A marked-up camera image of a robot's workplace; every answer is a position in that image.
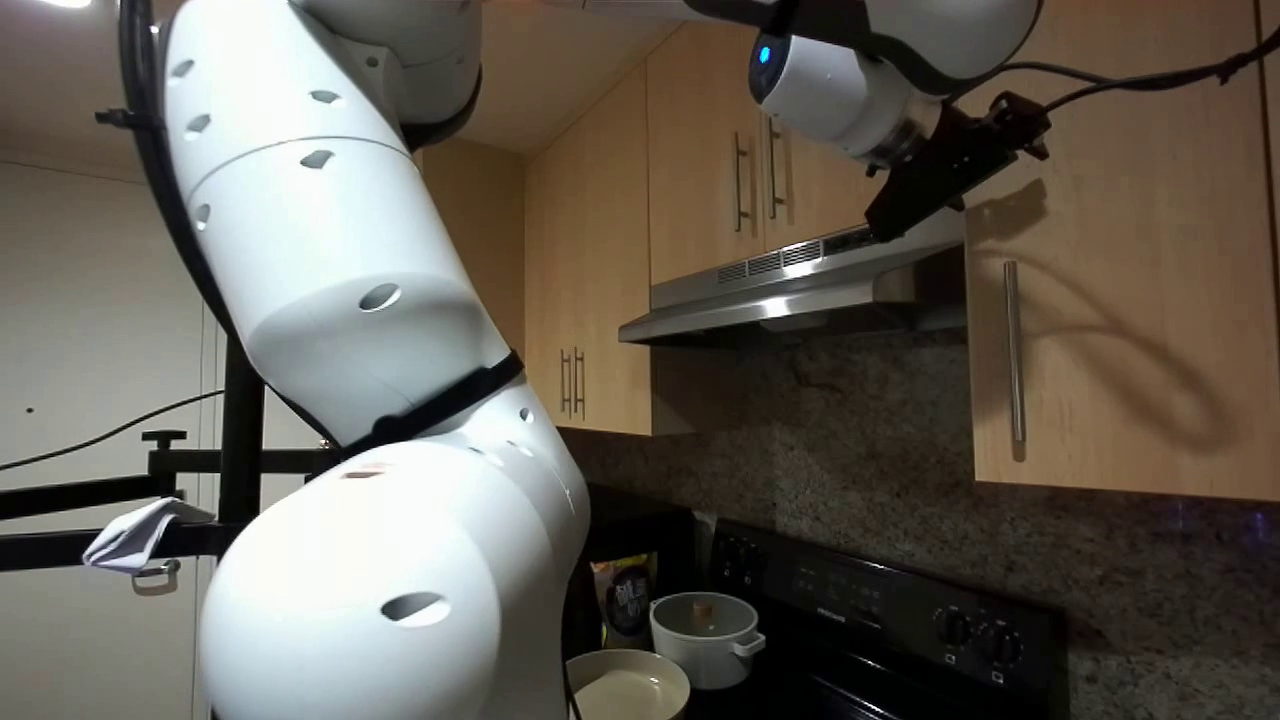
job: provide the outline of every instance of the stainless steel range hood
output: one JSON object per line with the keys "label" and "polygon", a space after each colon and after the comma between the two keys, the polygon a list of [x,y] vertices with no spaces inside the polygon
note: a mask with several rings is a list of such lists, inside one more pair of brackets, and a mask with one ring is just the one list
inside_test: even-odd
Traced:
{"label": "stainless steel range hood", "polygon": [[961,328],[963,213],[934,213],[901,239],[868,230],[679,276],[653,290],[653,311],[623,343],[745,350],[831,328]]}

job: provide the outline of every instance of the black cable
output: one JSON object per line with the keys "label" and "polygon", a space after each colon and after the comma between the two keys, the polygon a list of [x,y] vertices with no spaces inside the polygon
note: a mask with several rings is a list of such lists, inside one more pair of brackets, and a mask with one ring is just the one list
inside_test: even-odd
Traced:
{"label": "black cable", "polygon": [[153,0],[118,0],[116,45],[118,45],[118,84],[129,105],[129,129],[137,157],[143,164],[143,180],[154,195],[159,219],[170,237],[176,257],[183,262],[201,299],[216,316],[216,326],[231,335],[231,311],[213,279],[213,270],[201,253],[197,230],[183,209],[183,192],[170,176],[170,154],[165,137],[165,101],[159,101],[159,50],[153,34]]}
{"label": "black cable", "polygon": [[1092,78],[1092,72],[1076,72],[1076,68],[1061,68],[1061,63],[1008,63],[1008,68],[1011,72],[1036,68],[1036,72],[1088,79],[1088,88],[1062,91],[1062,98],[1044,105],[1044,113],[1054,113],[1054,110],[1067,110],[1067,105],[1076,105],[1084,98],[1099,98],[1099,91],[1168,91],[1168,88],[1184,88],[1184,84],[1200,84],[1200,79],[1226,84],[1240,68],[1262,60],[1277,50],[1280,50],[1280,29],[1266,41],[1260,41],[1255,50],[1249,50],[1249,53],[1225,56],[1215,63],[1191,63],[1191,68],[1151,72],[1151,78]]}
{"label": "black cable", "polygon": [[153,411],[143,411],[143,417],[137,417],[137,421],[129,421],[129,424],[116,424],[116,428],[107,428],[107,431],[100,431],[100,436],[88,436],[88,440],[80,440],[80,445],[51,448],[51,453],[41,453],[41,455],[7,460],[7,466],[0,466],[0,471],[12,471],[12,468],[29,468],[29,466],[44,466],[44,460],[57,460],[57,455],[84,453],[84,448],[104,445],[104,440],[110,440],[110,436],[118,436],[118,431],[129,431],[129,428],[137,428],[137,424],[143,424],[143,421],[154,421],[154,417],[176,411],[176,410],[188,410],[188,403],[205,403],[205,400],[213,400],[213,395],[222,395],[222,391],[201,391],[201,395],[183,395],[183,400],[159,403],[159,410],[153,410]]}
{"label": "black cable", "polygon": [[560,678],[564,678],[564,705],[567,705],[573,720],[583,720],[583,712],[576,707],[576,694],[567,683],[567,666],[560,666]]}

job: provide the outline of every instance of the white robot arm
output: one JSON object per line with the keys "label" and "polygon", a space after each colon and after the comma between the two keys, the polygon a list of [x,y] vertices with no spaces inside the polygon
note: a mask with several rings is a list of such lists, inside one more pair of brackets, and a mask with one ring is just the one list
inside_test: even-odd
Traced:
{"label": "white robot arm", "polygon": [[1044,157],[1047,117],[998,98],[986,121],[947,101],[986,79],[1036,29],[1041,0],[689,0],[756,26],[748,88],[763,117],[888,167],[868,230],[896,239],[1014,154]]}
{"label": "white robot arm", "polygon": [[[992,72],[1041,5],[740,10],[766,29],[763,113],[878,160],[915,88]],[[405,150],[466,117],[477,14],[188,0],[169,34],[165,129],[201,257],[251,369],[351,455],[216,569],[201,678],[226,720],[564,720],[588,492]]]}

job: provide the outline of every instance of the tile backsplash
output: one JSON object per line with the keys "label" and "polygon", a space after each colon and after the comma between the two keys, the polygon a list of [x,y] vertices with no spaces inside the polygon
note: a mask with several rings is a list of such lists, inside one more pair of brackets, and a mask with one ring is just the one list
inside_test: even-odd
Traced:
{"label": "tile backsplash", "polygon": [[748,387],[733,428],[567,448],[595,484],[1061,606],[1078,720],[1280,718],[1277,503],[972,484],[961,340],[826,335],[723,369]]}

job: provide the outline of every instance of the black stove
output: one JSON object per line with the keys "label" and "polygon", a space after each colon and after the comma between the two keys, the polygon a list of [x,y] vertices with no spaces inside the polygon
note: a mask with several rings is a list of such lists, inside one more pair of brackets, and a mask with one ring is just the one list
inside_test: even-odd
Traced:
{"label": "black stove", "polygon": [[766,648],[689,720],[1067,718],[1054,607],[723,522],[712,585],[760,607]]}

